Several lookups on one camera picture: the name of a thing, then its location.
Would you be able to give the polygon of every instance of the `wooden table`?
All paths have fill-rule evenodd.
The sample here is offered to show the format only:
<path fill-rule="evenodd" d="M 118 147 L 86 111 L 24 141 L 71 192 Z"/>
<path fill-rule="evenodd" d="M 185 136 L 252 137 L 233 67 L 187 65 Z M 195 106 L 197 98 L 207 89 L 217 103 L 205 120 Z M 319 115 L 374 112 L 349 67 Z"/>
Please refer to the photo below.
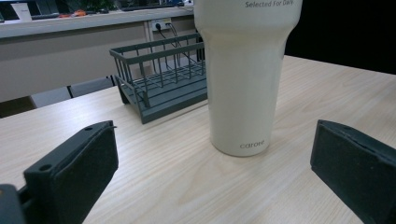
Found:
<path fill-rule="evenodd" d="M 396 76 L 285 57 L 269 148 L 222 154 L 205 102 L 146 125 L 116 88 L 0 119 L 0 183 L 78 130 L 114 120 L 120 168 L 86 223 L 361 223 L 311 171 L 318 119 L 396 147 Z"/>

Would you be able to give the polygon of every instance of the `wall outlet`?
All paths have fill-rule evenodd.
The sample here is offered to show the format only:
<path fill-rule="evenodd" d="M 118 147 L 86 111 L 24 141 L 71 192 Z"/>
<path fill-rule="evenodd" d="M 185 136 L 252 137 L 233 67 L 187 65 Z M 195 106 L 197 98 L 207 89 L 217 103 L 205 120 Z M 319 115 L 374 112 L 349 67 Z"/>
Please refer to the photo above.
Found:
<path fill-rule="evenodd" d="M 166 25 L 166 24 L 171 24 L 171 23 L 172 23 L 172 21 L 170 18 L 152 20 L 151 21 L 152 31 L 158 31 L 157 24 L 161 25 L 161 30 L 170 29 L 169 25 Z"/>

